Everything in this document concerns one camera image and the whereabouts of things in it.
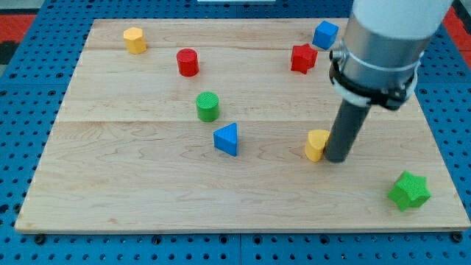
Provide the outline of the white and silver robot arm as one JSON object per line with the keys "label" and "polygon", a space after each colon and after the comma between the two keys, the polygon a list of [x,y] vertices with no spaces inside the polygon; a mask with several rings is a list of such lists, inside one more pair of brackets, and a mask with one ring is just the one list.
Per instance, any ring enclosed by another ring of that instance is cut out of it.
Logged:
{"label": "white and silver robot arm", "polygon": [[397,110],[414,92],[420,59],[453,0],[355,0],[330,52],[330,80],[356,107]]}

